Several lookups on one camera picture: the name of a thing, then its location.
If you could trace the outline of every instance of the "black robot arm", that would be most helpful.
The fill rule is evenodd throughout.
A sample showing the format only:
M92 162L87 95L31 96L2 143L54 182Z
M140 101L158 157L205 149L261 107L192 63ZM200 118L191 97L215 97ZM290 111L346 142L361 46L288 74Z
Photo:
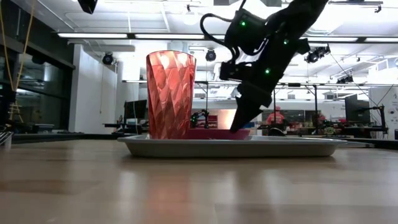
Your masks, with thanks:
M259 115L261 105L268 107L271 104L271 93L284 76L291 59L296 53L305 54L310 50L308 40L301 39L301 36L315 23L328 0L293 0L288 7L267 19L245 10L245 2L242 1L232 20L205 14L200 21L204 35L232 53L232 59L221 64L220 78L241 81L238 85L241 96L236 97L238 108L232 132ZM207 33L203 25L207 17L231 23L224 42ZM247 55L259 55L258 59L236 64L239 49Z

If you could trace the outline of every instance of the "computer monitor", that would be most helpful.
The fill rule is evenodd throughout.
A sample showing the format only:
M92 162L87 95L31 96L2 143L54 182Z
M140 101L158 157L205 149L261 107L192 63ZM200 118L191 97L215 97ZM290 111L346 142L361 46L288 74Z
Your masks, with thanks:
M369 110L361 111L362 108L369 108L369 102L358 100L357 95L345 98L346 120L352 123L370 123L371 115Z
M124 119L145 118L147 100L138 100L124 103Z

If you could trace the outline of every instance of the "white tray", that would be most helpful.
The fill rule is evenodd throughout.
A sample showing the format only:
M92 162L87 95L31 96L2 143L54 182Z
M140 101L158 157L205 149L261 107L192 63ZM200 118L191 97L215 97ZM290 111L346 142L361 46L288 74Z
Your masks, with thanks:
M119 138L140 157L303 157L330 156L346 141L271 136L246 140L158 140L148 135Z

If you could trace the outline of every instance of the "wooden table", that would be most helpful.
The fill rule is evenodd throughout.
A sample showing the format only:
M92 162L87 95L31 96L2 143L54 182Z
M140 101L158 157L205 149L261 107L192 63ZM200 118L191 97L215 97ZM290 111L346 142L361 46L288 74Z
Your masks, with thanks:
M116 141L21 144L0 152L0 223L398 223L397 171L377 149L151 160Z

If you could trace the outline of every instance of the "pink bowl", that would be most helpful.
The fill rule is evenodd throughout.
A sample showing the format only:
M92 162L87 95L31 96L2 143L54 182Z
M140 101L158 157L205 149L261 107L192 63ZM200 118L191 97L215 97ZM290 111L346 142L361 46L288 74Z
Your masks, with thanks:
M217 139L217 140L244 140L250 134L250 130L239 130L231 133L229 130L222 129L189 129L185 139Z

